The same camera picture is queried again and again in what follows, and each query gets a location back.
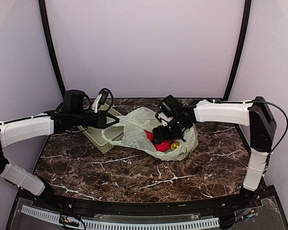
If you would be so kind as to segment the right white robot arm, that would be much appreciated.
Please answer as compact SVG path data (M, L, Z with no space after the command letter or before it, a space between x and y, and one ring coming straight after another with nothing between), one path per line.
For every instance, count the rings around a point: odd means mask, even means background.
M158 107L156 118L162 125L153 129L154 142L157 144L177 139L186 141L185 131L200 122L231 123L249 127L251 156L243 182L245 190L235 198L238 207L247 207L254 200L253 192L259 186L267 167L267 158L273 151L276 121L266 100L257 96L251 101L194 99L182 104L169 95Z

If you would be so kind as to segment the light green plastic bag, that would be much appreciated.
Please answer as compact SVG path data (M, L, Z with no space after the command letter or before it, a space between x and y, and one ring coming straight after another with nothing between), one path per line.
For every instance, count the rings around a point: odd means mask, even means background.
M101 137L111 145L141 150L162 161L181 161L199 144L195 127L184 132L185 141L157 139L153 129L164 126L156 119L156 112L146 107L137 108L118 118L118 123L101 130ZM122 140L110 139L107 132L114 128L122 130Z

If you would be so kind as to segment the red toy apple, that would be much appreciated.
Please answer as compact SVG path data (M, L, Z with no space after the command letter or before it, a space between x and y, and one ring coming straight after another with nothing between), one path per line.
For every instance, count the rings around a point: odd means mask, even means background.
M154 147L157 151L166 152L170 148L170 141L163 141L161 144L154 144Z

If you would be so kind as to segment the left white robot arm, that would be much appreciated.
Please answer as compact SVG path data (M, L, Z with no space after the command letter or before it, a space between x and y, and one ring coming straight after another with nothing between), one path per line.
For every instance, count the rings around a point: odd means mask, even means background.
M10 121L0 121L0 178L24 189L35 196L48 209L58 205L58 198L52 194L52 187L39 177L32 174L33 162L37 160L37 153L29 157L24 166L24 156L30 151L40 150L42 142L47 137L63 134L72 127L92 127L105 129L119 122L119 118L108 112L81 111L77 113L63 113L48 111L31 117Z

